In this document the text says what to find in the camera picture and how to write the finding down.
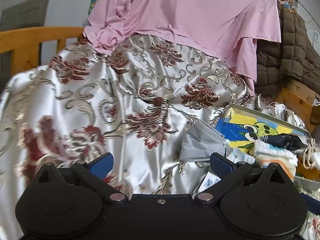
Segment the wooden bed frame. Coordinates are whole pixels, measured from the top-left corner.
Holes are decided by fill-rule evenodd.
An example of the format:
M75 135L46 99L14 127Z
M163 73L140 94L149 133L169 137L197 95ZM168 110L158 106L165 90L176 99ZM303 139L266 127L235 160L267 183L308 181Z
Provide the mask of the wooden bed frame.
M11 75L39 66L39 44L58 41L57 52L68 38L82 38L83 27L35 27L0 32L0 53L11 53Z

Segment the brown quilted blanket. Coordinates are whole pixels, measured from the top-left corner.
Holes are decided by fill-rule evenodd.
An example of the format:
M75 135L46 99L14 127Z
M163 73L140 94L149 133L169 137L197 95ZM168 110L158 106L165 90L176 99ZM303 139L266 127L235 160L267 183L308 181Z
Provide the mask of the brown quilted blanket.
M295 78L320 93L320 57L308 39L304 20L282 4L278 12L282 42L258 40L255 91L273 96Z

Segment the pink sheet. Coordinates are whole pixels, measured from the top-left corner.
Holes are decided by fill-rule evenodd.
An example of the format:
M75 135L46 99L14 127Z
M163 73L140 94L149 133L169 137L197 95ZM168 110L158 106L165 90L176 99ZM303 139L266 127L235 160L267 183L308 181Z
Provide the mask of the pink sheet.
M100 53L134 33L155 35L226 61L251 93L256 40L281 42L276 0L98 0L88 20L84 36Z

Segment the door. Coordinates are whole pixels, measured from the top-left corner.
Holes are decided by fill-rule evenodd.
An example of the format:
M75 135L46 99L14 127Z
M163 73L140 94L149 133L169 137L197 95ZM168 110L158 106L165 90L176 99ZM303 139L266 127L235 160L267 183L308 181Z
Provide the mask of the door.
M0 19L0 31L43 26L48 2L49 0L28 0L3 10ZM3 89L11 77L10 57L11 52L0 54L0 90Z

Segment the floral bedspread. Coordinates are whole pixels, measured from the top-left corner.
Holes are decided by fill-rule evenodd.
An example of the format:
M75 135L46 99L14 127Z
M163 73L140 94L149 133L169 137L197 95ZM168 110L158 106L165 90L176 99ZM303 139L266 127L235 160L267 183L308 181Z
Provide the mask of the floral bedspread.
M251 97L218 58L155 36L132 36L111 56L74 43L17 74L0 102L6 239L22 235L14 207L46 161L68 167L110 152L114 167L105 181L128 196L192 193L208 164L179 161L182 134L198 119L215 126L230 102L304 127L284 105Z

